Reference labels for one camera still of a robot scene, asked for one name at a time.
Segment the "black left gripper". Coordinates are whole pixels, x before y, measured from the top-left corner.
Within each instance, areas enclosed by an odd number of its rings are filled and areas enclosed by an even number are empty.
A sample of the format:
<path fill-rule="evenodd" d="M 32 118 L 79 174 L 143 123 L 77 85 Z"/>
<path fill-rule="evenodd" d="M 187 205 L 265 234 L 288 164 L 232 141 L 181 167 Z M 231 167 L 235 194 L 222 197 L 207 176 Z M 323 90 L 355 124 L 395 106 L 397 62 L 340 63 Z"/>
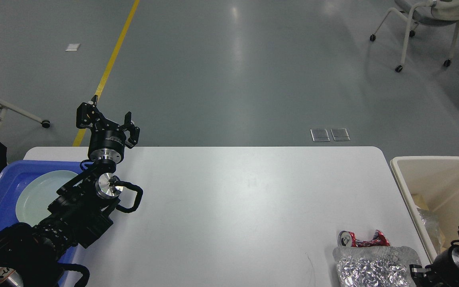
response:
<path fill-rule="evenodd" d="M 111 160 L 119 164 L 124 159 L 125 149 L 131 149 L 139 142 L 140 128 L 134 124 L 131 112 L 127 112 L 122 125 L 104 130 L 109 127 L 109 122 L 97 108 L 98 99 L 99 96 L 95 95 L 89 102 L 78 106 L 75 126 L 78 129 L 91 129 L 87 153 L 89 160 Z"/>

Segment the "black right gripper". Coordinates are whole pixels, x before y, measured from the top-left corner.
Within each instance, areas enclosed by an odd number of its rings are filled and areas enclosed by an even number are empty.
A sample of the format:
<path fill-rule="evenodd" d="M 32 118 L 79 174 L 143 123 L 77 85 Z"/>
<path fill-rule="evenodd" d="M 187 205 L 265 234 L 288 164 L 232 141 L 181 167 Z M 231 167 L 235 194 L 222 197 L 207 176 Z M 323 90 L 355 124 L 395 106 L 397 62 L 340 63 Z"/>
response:
<path fill-rule="evenodd" d="M 459 287 L 459 246 L 452 246 L 427 266 L 409 265 L 416 287 Z"/>

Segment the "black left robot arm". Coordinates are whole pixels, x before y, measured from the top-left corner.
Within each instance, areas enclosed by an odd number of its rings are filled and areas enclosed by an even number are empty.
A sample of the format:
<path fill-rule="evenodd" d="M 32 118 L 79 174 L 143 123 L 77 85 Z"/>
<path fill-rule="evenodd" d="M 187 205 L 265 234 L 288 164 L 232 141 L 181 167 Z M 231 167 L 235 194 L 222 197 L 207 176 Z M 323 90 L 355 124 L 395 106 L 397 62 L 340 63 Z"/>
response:
<path fill-rule="evenodd" d="M 57 190 L 50 215 L 37 225 L 15 223 L 0 231 L 0 287 L 57 287 L 65 272 L 78 272 L 76 287 L 85 287 L 84 265 L 60 263 L 70 247 L 88 248 L 113 225 L 114 210 L 130 214 L 141 203 L 143 189 L 115 175 L 125 148 L 139 141 L 140 128 L 127 112 L 124 123 L 107 119 L 97 108 L 98 96 L 76 110 L 76 127 L 91 131 L 89 167 Z"/>

